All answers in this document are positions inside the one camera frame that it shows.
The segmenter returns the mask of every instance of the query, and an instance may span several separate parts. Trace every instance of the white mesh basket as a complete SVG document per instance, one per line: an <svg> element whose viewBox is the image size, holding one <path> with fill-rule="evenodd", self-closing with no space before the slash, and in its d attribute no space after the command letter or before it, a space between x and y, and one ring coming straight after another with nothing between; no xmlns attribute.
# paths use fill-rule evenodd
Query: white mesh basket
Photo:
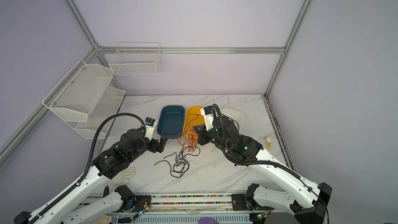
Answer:
<svg viewBox="0 0 398 224"><path fill-rule="evenodd" d="M116 75L157 75L162 64L159 43L116 42L117 51L109 62Z"/></svg>
<svg viewBox="0 0 398 224"><path fill-rule="evenodd" d="M117 89L115 87L107 87L105 93L102 95L88 120L86 122L78 122L75 127L71 127L73 127L75 131L77 131L85 139L94 138L94 134L96 133L100 124L109 116L117 113L125 93L126 91ZM98 139L105 138L113 121L114 119L108 121L102 127L101 132L98 135Z"/></svg>
<svg viewBox="0 0 398 224"><path fill-rule="evenodd" d="M83 66L58 96L47 102L49 94L42 101L65 122L87 121L114 74L112 69L98 64L85 64L83 60L78 63Z"/></svg>

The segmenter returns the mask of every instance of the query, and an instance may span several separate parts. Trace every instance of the metal rail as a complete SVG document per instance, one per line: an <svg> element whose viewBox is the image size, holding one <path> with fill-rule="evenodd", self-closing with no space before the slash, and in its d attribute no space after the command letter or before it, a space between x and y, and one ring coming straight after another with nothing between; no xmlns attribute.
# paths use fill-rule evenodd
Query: metal rail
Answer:
<svg viewBox="0 0 398 224"><path fill-rule="evenodd" d="M83 18L82 13L80 12L79 8L77 7L77 4L74 0L64 0L68 9L73 15L73 18L76 20L78 26L82 30L84 36L87 38L87 41L90 43L93 49L97 49L99 47L98 43L96 42L93 34L90 31L90 28L88 28L88 25L86 21Z"/></svg>
<svg viewBox="0 0 398 224"><path fill-rule="evenodd" d="M285 139L283 138L281 128L279 127L278 121L276 120L276 116L271 106L271 102L268 97L262 97L264 106L266 107L269 120L271 121L272 127L274 129L276 138L278 140L279 146L281 147L283 158L285 159L287 167L291 168L293 171L296 171L295 164L293 163L293 159L290 155L289 149L287 148Z"/></svg>
<svg viewBox="0 0 398 224"><path fill-rule="evenodd" d="M101 54L112 54L116 47L98 49ZM160 47L162 54L284 54L284 47Z"/></svg>
<svg viewBox="0 0 398 224"><path fill-rule="evenodd" d="M279 58L279 62L277 64L277 66L276 66L276 68L275 68L275 70L274 70L274 72L272 74L271 80L270 80L270 82L269 82L269 84L267 86L267 90L266 90L266 93L265 93L266 97L268 97L269 94L271 93L272 88L275 85L276 79L278 78L279 73L282 71L283 64L285 63L286 58L287 58L287 56L289 54L289 51L291 50L292 44L295 41L296 36L299 33L299 31L300 31L301 25L302 25L302 23L304 21L304 18L306 16L307 12L308 12L308 9L310 8L310 5L311 5L312 1L313 0L304 0L303 1L303 4L302 4L301 9L300 9L300 12L297 15L295 24L293 25L293 28L292 28L292 30L290 32L290 35L289 35L288 39L287 39L286 46L285 46L285 53L281 54L281 57Z"/></svg>
<svg viewBox="0 0 398 224"><path fill-rule="evenodd" d="M84 62L89 62L90 59L96 55L96 50L91 50L83 58ZM71 80L71 78L79 71L80 67L70 70L62 80L57 84L58 90L54 91L54 95L57 95L62 88ZM17 151L18 147L23 143L25 138L34 130L40 120L47 113L48 108L40 103L40 106L32 114L29 119L18 129L18 131L7 141L7 143L0 150L0 171L7 164L8 159Z"/></svg>

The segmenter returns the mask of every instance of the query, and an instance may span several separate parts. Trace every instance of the robotic arm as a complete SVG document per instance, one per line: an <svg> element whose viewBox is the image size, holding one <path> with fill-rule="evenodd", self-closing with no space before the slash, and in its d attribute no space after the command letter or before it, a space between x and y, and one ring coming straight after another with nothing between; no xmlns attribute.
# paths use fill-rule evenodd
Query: robotic arm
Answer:
<svg viewBox="0 0 398 224"><path fill-rule="evenodd" d="M216 104L202 108L201 114L205 125L193 127L200 145L213 143L235 166L250 166L286 190L274 191L252 184L241 205L251 211L264 206L274 207L294 215L302 224L323 223L332 191L329 185L300 176L282 165L259 142L240 135L233 121L222 115Z"/></svg>
<svg viewBox="0 0 398 224"><path fill-rule="evenodd" d="M136 117L140 120L142 126L139 129L128 130L120 137L119 142L91 161L95 142L102 127L112 118L123 115ZM126 185L123 185L118 187L116 192L109 194L99 202L73 211L97 187L107 183L119 172L126 169L131 162L147 150L153 153L163 152L167 139L161 138L159 142L152 138L155 122L152 118L146 118L146 121L143 122L139 117L130 113L119 113L107 118L94 136L84 173L42 207L32 213L20 213L15 217L14 223L59 224L62 222L63 224L85 224L118 209L122 211L131 210L134 206L135 195Z"/></svg>
<svg viewBox="0 0 398 224"><path fill-rule="evenodd" d="M260 143L251 137L240 135L233 121L222 115L216 104L201 109L201 113L205 118L205 125L193 128L198 134L198 144L213 143L235 166L250 166L286 190L286 192L274 191L252 184L241 197L241 202L233 200L234 204L237 203L250 211L265 206L274 207L294 215L301 224L323 223L331 195L329 185L326 183L318 185L301 177L282 165ZM136 117L142 126L127 131L119 142L91 161L93 148L102 127L112 118L123 115ZM15 224L86 224L110 212L131 210L135 195L126 185L122 185L101 200L73 211L97 187L126 169L147 150L153 153L163 152L167 139L161 138L160 142L153 139L154 126L154 119L146 118L144 123L139 117L129 113L120 113L107 118L94 136L85 172L39 209L32 213L20 213L14 219Z"/></svg>

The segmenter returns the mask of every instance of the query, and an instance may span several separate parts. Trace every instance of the plastic container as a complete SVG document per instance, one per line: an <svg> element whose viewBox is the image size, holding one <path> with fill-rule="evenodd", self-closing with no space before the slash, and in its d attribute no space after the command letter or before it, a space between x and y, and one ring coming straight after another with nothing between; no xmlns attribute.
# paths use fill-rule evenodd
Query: plastic container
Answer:
<svg viewBox="0 0 398 224"><path fill-rule="evenodd" d="M187 132L194 126L205 124L205 118L200 114L200 109L203 107L190 107L187 110L185 117L183 132Z"/></svg>
<svg viewBox="0 0 398 224"><path fill-rule="evenodd" d="M229 117L230 119L234 120L234 124L238 131L241 130L243 124L243 114L239 111L229 108L223 108L220 110L221 114Z"/></svg>
<svg viewBox="0 0 398 224"><path fill-rule="evenodd" d="M185 108L177 105L168 105L162 108L159 117L157 132L161 136L177 138L184 126Z"/></svg>
<svg viewBox="0 0 398 224"><path fill-rule="evenodd" d="M87 121L114 74L112 69L98 64L86 64L83 60L80 60L78 64L82 66L79 72L59 95L52 102L46 103L51 91L42 101L48 109L65 122Z"/></svg>

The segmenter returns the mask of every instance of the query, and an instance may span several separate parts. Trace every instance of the marble table surface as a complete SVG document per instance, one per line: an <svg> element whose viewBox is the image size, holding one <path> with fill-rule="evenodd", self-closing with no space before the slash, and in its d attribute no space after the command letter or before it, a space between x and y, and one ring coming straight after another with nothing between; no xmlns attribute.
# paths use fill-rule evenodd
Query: marble table surface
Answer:
<svg viewBox="0 0 398 224"><path fill-rule="evenodd" d="M240 133L252 137L264 147L264 137L271 137L273 141L270 153L279 161L284 161L261 95L126 96L119 113L133 113L144 120L146 117L159 119L162 108L167 105L181 105L187 110L192 106L206 107L213 103L220 109L231 108L240 111L244 116ZM109 149L112 144L118 142L127 130L139 126L140 123L135 118L117 117L102 150ZM160 138L156 131L153 138ZM163 153L145 152L130 165L136 168L136 174L128 187L135 193L246 191L251 183L258 183L269 189L281 189L260 172L246 166L235 167L223 156L221 150L211 143L200 146L200 149L199 156L186 157L189 170L181 178L174 178L170 175L170 167L166 162L154 166L167 155L180 152L181 146L177 140L169 139ZM175 156L167 158L170 164L174 164L174 159ZM104 187L96 189L93 194L102 194Z"/></svg>

